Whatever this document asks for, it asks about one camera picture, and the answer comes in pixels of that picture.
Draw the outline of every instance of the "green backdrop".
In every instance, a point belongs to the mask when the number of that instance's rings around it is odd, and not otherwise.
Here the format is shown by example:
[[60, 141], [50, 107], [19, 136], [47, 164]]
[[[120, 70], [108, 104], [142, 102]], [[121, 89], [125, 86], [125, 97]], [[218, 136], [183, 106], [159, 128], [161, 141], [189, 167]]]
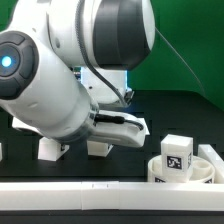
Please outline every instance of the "green backdrop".
[[[206, 97], [224, 110], [224, 1], [151, 0], [156, 26], [201, 80]], [[16, 0], [0, 0], [0, 30]], [[189, 69], [156, 35], [150, 56], [129, 72], [141, 90], [202, 91]]]

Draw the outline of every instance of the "white foam block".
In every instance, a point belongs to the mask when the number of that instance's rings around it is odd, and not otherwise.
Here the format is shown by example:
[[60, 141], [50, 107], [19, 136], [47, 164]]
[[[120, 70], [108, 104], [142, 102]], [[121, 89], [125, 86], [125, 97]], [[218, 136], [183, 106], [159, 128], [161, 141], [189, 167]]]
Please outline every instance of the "white foam block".
[[81, 182], [0, 183], [0, 211], [82, 209]]
[[224, 188], [201, 183], [120, 183], [120, 209], [224, 211]]
[[163, 176], [169, 182], [187, 182], [192, 172], [193, 138], [167, 135], [161, 142]]
[[119, 182], [82, 183], [82, 209], [118, 209]]
[[113, 145], [101, 142], [87, 141], [88, 155], [106, 157]]
[[198, 156], [215, 167], [215, 183], [224, 183], [224, 161], [211, 145], [199, 145]]
[[69, 146], [66, 145], [64, 150], [61, 149], [61, 144], [53, 139], [41, 138], [39, 141], [38, 159], [57, 161], [63, 154], [69, 150]]

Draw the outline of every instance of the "white cube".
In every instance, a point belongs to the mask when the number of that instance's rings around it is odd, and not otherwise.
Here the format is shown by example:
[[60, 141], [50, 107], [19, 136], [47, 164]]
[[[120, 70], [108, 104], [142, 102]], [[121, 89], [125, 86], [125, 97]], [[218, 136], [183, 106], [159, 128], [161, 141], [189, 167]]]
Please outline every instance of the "white cube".
[[167, 182], [188, 182], [193, 173], [193, 138], [167, 135], [161, 142], [161, 153]]

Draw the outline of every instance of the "black table surface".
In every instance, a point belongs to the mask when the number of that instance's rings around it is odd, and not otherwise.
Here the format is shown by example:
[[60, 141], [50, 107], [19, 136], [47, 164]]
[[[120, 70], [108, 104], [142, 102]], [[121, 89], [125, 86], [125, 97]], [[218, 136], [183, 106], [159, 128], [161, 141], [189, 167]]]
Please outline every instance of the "black table surface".
[[[87, 155], [85, 141], [71, 145], [57, 162], [37, 159], [40, 136], [11, 128], [12, 117], [0, 112], [1, 182], [120, 181], [144, 182], [148, 161], [160, 154], [168, 134], [193, 137], [210, 144], [224, 157], [224, 112], [197, 93], [136, 91], [129, 108], [119, 109], [144, 118], [150, 135], [140, 149], [114, 146], [106, 158]], [[36, 211], [0, 212], [0, 223], [211, 223], [224, 222], [223, 212], [194, 211]]]

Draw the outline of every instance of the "white base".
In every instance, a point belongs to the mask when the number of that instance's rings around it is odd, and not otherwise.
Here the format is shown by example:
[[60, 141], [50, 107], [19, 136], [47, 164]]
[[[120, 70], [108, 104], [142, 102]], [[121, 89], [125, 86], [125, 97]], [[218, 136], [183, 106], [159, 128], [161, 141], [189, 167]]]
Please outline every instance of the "white base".
[[39, 142], [38, 159], [57, 161], [68, 150], [69, 150], [68, 145], [65, 145], [64, 149], [62, 150], [61, 144], [52, 139], [44, 137], [40, 139]]
[[0, 183], [0, 199], [0, 211], [224, 211], [224, 185], [121, 182]]
[[113, 145], [101, 142], [87, 141], [88, 155], [89, 156], [102, 156], [106, 157]]

